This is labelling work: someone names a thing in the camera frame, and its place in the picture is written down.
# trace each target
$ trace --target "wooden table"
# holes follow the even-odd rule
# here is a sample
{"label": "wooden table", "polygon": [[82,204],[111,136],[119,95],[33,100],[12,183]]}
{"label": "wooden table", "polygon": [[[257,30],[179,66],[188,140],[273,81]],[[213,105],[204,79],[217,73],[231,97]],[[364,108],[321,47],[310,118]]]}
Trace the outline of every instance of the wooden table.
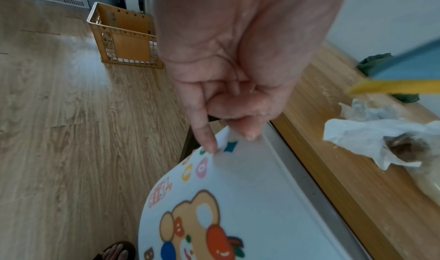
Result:
{"label": "wooden table", "polygon": [[[363,78],[355,65],[324,44],[273,125],[374,259],[438,260],[440,207],[404,168],[382,171],[372,159],[322,141],[325,122],[339,117],[338,103],[352,102],[345,90]],[[363,98],[398,104],[385,95]],[[436,119],[418,103],[397,106],[409,120]]]}

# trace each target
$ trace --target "crumpled paper towel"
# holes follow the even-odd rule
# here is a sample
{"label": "crumpled paper towel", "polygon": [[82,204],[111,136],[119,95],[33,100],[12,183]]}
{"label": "crumpled paper towel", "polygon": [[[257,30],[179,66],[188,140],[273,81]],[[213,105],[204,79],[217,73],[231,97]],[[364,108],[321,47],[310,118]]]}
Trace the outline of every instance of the crumpled paper towel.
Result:
{"label": "crumpled paper towel", "polygon": [[325,123],[324,140],[333,142],[355,154],[365,155],[386,170],[391,163],[420,167],[422,162],[405,162],[386,146],[384,136],[397,137],[404,133],[440,134],[440,121],[423,125],[399,119],[392,108],[379,108],[374,102],[353,100],[352,106],[341,104],[341,119]]}

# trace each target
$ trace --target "laminate flooring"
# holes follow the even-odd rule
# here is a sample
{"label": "laminate flooring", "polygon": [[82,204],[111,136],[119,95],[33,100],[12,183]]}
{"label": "laminate flooring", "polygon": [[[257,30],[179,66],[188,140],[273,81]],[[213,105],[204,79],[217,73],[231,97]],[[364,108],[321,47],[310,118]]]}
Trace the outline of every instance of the laminate flooring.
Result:
{"label": "laminate flooring", "polygon": [[0,0],[0,259],[136,244],[147,195],[179,159],[188,124],[165,70],[101,63],[87,15]]}

